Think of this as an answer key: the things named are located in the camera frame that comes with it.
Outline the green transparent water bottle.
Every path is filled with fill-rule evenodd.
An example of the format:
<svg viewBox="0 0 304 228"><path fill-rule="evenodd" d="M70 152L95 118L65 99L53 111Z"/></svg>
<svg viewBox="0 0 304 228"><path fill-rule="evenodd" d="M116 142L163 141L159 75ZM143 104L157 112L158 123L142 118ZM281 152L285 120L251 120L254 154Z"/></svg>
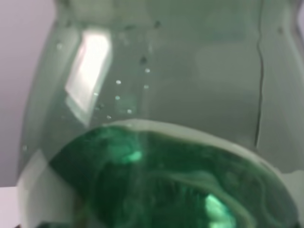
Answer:
<svg viewBox="0 0 304 228"><path fill-rule="evenodd" d="M23 228L301 228L301 0L56 0Z"/></svg>

